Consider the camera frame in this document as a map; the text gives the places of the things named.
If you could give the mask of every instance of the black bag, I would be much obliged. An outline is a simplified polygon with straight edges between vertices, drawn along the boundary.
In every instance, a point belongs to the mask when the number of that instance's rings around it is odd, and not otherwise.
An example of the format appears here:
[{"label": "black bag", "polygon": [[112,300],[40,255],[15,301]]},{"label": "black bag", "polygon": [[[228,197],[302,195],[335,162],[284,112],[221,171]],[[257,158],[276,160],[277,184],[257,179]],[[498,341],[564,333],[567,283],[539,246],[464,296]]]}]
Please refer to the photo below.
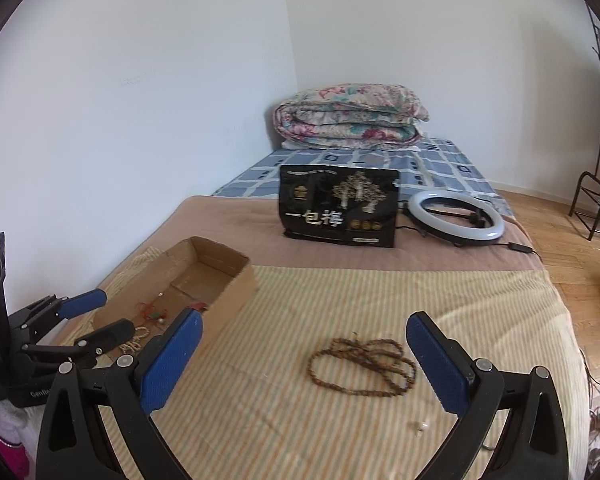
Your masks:
[{"label": "black bag", "polygon": [[290,238],[393,247],[396,170],[281,166],[280,220]]}]

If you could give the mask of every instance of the blue gripper pad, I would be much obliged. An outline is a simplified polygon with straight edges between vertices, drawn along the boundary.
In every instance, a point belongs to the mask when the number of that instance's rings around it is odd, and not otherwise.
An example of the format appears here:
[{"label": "blue gripper pad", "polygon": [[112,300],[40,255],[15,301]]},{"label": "blue gripper pad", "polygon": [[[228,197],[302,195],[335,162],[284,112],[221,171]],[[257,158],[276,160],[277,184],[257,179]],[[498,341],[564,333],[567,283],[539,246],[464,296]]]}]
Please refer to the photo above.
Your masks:
[{"label": "blue gripper pad", "polygon": [[192,310],[142,376],[140,405],[148,415],[160,410],[202,338],[202,316]]},{"label": "blue gripper pad", "polygon": [[469,409],[469,384],[465,376],[417,314],[407,321],[406,336],[442,407],[448,413],[463,416]]},{"label": "blue gripper pad", "polygon": [[65,319],[80,316],[85,312],[100,308],[107,303],[107,295],[104,290],[96,288],[90,292],[85,292],[80,296],[74,296],[62,302],[59,314]]}]

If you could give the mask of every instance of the open cardboard box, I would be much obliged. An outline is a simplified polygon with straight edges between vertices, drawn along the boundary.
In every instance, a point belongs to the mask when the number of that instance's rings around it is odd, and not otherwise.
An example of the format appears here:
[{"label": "open cardboard box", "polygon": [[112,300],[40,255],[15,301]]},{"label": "open cardboard box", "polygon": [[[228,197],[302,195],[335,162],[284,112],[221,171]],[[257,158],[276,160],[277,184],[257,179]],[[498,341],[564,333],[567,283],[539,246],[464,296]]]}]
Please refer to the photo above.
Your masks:
[{"label": "open cardboard box", "polygon": [[[253,267],[244,254],[206,238],[183,240],[152,261],[119,293],[107,301],[93,320],[99,329],[119,319],[129,319],[136,327],[145,325],[150,334],[139,340],[144,347],[154,335],[163,333],[183,308],[206,303],[202,340],[196,352],[203,351],[216,338],[251,297],[257,287]],[[151,304],[157,312],[166,311],[164,324],[145,322],[141,304]],[[122,355],[116,348],[113,359]]]}]

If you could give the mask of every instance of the folded quilt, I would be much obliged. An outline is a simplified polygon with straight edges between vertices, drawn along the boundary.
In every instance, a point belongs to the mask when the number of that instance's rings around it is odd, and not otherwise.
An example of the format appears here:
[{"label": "folded quilt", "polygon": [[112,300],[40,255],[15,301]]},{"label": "folded quilt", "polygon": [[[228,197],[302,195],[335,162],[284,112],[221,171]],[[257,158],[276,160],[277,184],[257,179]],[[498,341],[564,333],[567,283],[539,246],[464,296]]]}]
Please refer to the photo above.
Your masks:
[{"label": "folded quilt", "polygon": [[274,126],[309,148],[402,150],[421,138],[429,113],[401,85],[343,84],[300,92],[274,112]]}]

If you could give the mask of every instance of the bed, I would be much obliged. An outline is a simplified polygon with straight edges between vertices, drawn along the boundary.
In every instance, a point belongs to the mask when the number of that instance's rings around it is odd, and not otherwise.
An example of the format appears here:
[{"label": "bed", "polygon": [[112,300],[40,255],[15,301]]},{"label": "bed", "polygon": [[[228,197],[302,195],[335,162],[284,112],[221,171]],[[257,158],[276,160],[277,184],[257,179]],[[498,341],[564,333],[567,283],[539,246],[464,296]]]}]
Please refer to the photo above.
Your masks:
[{"label": "bed", "polygon": [[[193,355],[166,407],[152,415],[193,478],[415,478],[455,420],[424,375],[403,397],[349,397],[313,384],[306,363],[336,336],[404,343],[404,324],[417,310],[500,369],[551,370],[570,476],[583,478],[586,374],[570,315],[536,255],[456,248],[411,230],[397,232],[393,249],[292,240],[282,234],[277,207],[275,200],[189,198],[102,285],[110,296],[133,286],[139,270],[191,235],[226,244],[254,264],[255,295]],[[530,243],[514,219],[507,219],[504,241]],[[92,319],[76,320],[61,339],[72,343],[92,330]],[[340,383],[362,380],[360,371],[341,366],[324,362],[318,372]],[[106,408],[103,418],[125,473],[141,478]],[[420,422],[429,429],[419,432]],[[481,451],[467,478],[479,478],[489,457]]]},{"label": "bed", "polygon": [[501,214],[512,211],[458,147],[446,139],[424,139],[407,150],[276,150],[218,189],[215,196],[276,198],[283,164],[331,164],[400,172],[400,200],[423,189],[448,189],[491,202]]}]

